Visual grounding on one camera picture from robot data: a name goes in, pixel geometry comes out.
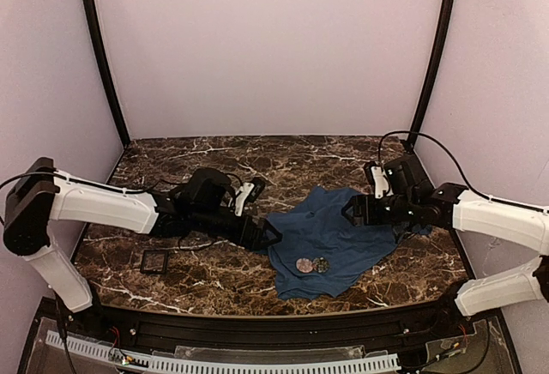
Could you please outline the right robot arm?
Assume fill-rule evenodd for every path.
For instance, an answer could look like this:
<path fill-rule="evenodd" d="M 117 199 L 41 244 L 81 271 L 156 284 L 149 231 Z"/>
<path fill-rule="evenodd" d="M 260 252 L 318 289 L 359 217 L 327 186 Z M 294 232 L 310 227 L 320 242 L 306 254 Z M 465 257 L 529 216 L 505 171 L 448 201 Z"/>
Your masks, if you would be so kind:
<path fill-rule="evenodd" d="M 469 186 L 435 187 L 414 155 L 364 167 L 373 191 L 353 196 L 341 214 L 354 226 L 435 226 L 477 232 L 537 253 L 521 266 L 455 284 L 448 293 L 464 317 L 530 300 L 548 298 L 548 209 L 481 196 Z"/>

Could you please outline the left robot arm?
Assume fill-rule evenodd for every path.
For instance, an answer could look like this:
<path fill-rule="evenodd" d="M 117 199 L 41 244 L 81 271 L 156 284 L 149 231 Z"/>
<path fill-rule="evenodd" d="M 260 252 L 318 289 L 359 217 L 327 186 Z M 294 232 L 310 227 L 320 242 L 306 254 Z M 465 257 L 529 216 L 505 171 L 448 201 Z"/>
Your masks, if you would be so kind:
<path fill-rule="evenodd" d="M 251 251 L 282 240 L 268 220 L 254 220 L 244 211 L 261 195 L 265 183 L 253 178 L 235 188 L 228 174 L 214 168 L 199 168 L 187 182 L 168 191 L 133 190 L 74 177 L 42 157 L 8 182 L 13 187 L 1 221 L 3 244 L 24 258 L 73 313 L 97 301 L 49 233 L 53 220 L 113 226 L 158 238 L 201 232 Z"/>

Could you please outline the blue garment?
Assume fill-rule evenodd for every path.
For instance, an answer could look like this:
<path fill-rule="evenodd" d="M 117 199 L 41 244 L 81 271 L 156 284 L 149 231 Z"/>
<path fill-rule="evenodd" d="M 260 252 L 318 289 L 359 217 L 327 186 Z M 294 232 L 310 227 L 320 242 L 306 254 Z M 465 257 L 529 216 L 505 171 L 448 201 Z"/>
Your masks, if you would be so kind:
<path fill-rule="evenodd" d="M 261 251 L 276 271 L 274 285 L 279 299 L 313 300 L 321 295 L 335 298 L 391 254 L 403 239 L 431 233 L 431 226 L 407 223 L 352 225 L 341 215 L 341 209 L 358 194 L 351 188 L 325 190 L 317 186 L 293 209 L 267 215 L 267 220 L 283 235 L 278 244 Z M 313 270 L 304 274 L 296 269 L 299 258 L 313 261 L 317 257 L 329 261 L 328 272 L 319 274 Z"/>

